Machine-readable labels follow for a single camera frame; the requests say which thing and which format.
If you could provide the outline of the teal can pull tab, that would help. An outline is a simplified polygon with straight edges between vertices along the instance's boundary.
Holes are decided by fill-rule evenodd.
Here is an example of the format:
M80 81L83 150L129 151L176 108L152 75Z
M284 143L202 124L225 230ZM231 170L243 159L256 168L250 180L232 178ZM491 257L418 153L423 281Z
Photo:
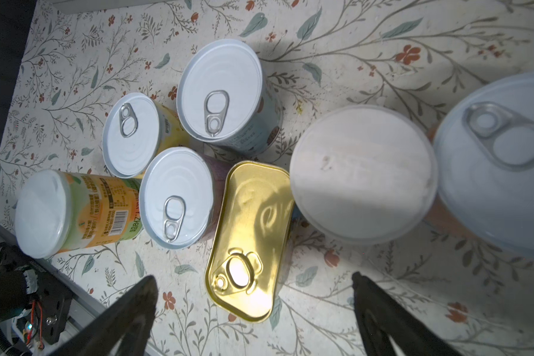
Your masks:
M176 106L194 139L245 157L266 151L282 127L281 101L258 56L235 39L212 42L193 56Z

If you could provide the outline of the orange can pull tab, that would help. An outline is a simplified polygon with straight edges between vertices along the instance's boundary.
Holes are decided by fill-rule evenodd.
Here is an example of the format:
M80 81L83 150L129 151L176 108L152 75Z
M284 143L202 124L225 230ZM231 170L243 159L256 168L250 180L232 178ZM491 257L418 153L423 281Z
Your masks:
M475 90L431 138L439 186L427 221L534 258L534 72Z

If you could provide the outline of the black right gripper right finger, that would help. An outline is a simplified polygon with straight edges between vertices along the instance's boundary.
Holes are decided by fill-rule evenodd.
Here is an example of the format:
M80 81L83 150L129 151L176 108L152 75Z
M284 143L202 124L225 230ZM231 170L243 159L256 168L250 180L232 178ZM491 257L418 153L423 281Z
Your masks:
M354 313L368 355L457 355L420 320L360 272L352 275Z

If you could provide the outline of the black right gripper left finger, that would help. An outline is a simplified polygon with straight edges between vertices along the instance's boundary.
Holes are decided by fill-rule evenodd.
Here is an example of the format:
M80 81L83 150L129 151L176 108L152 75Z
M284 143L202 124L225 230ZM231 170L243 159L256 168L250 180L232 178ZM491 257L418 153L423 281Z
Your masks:
M148 275L53 355L144 355L154 324L157 281Z

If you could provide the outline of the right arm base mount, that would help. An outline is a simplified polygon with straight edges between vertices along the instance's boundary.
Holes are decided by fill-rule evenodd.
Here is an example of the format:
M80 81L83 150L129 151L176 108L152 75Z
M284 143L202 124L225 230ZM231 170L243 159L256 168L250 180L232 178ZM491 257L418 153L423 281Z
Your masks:
M39 355L62 341L74 293L35 260L0 243L0 352Z

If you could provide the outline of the green orange can plastic lid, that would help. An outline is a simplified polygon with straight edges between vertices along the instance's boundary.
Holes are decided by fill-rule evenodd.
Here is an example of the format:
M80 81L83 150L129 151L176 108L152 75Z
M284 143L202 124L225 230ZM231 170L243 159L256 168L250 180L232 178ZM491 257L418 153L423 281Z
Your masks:
M14 229L34 259L131 240L142 231L139 179L43 170L22 187Z

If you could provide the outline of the pink can pull tab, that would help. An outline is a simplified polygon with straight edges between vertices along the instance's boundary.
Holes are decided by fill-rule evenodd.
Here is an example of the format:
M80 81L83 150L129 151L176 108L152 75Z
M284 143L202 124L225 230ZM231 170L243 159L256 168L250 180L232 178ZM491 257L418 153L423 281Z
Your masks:
M169 148L148 166L139 193L142 225L166 249L214 236L232 164L186 147Z

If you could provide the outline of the gold rectangular tin can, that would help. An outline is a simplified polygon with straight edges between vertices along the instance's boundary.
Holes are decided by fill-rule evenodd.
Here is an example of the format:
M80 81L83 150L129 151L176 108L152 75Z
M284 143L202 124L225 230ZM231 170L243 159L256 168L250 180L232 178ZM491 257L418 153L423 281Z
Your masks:
M269 318L289 270L294 211L286 170L253 161L230 170L205 274L219 307L252 323Z

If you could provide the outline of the yellow can pull tab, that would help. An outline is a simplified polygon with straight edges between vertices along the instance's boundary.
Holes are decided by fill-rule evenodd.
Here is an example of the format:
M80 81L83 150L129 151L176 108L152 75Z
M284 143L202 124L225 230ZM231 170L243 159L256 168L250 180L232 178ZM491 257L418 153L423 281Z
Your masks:
M119 178L140 178L162 151L187 146L190 135L175 111L143 93L129 93L113 106L105 123L105 165Z

